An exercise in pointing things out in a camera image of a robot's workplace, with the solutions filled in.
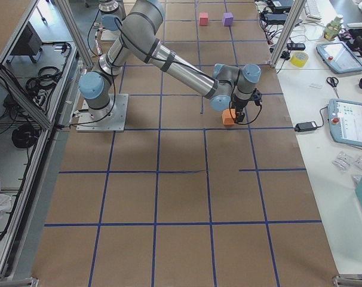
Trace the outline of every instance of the white table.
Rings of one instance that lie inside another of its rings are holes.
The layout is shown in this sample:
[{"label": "white table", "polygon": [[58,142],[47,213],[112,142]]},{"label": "white table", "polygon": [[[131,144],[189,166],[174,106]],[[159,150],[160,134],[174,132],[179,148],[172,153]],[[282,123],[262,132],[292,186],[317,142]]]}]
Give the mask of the white table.
[{"label": "white table", "polygon": [[[323,23],[333,19],[336,13],[329,1],[320,0],[318,6]],[[305,27],[304,34],[309,39],[321,38],[323,28],[311,25]],[[303,33],[300,32],[302,28],[297,30],[292,36]],[[294,42],[304,40],[304,37],[293,38]],[[336,98],[332,87],[326,84],[327,77],[338,77],[341,99],[362,102],[362,89],[358,87],[362,72],[334,74],[315,51],[316,45],[322,42],[326,40],[306,40],[305,52],[309,54],[306,65],[298,68],[286,62],[278,73],[294,125],[312,120],[321,124],[319,109],[326,106],[330,99]],[[311,84],[322,85],[322,88],[310,87]],[[362,171],[352,167],[342,173],[332,164],[341,151],[356,157],[362,155],[362,150],[334,142],[329,131],[327,111],[324,115],[324,127],[314,132],[296,133],[296,137],[338,271],[340,274],[362,274],[362,210],[351,178],[351,175],[360,175]]]}]

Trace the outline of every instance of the scissors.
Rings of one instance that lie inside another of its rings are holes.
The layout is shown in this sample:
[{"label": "scissors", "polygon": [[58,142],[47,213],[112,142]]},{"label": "scissors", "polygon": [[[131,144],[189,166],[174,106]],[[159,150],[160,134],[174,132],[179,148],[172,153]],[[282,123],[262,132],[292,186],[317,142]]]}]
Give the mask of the scissors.
[{"label": "scissors", "polygon": [[338,97],[338,99],[340,99],[339,95],[338,95],[338,88],[336,88],[336,86],[339,83],[338,78],[336,78],[336,77],[327,77],[326,82],[327,82],[328,85],[330,85],[334,89],[336,97]]}]

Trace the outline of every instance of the tablet screen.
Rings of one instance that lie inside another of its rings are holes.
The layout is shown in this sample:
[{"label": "tablet screen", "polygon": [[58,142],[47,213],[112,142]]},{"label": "tablet screen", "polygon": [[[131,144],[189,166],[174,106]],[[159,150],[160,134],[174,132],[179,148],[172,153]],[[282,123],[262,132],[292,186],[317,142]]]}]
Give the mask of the tablet screen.
[{"label": "tablet screen", "polygon": [[332,62],[337,63],[341,69],[361,67],[360,63],[355,60],[353,55],[341,43],[325,45],[324,49],[328,55],[333,56]]},{"label": "tablet screen", "polygon": [[341,138],[362,142],[362,105],[337,102]]}]

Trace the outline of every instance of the keyboard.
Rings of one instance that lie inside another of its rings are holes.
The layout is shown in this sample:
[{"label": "keyboard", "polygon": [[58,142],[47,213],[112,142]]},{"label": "keyboard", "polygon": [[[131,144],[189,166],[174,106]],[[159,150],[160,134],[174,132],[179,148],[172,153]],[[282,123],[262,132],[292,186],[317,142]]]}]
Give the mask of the keyboard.
[{"label": "keyboard", "polygon": [[313,20],[321,20],[322,15],[319,12],[317,0],[306,0],[305,4],[305,14],[307,18]]}]

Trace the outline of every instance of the orange cube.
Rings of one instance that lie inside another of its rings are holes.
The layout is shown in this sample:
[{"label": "orange cube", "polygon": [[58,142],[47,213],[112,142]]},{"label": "orange cube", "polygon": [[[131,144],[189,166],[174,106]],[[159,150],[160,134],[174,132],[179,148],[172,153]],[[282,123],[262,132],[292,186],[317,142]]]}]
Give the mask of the orange cube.
[{"label": "orange cube", "polygon": [[235,109],[226,109],[222,112],[222,123],[225,126],[233,126],[235,118]]}]

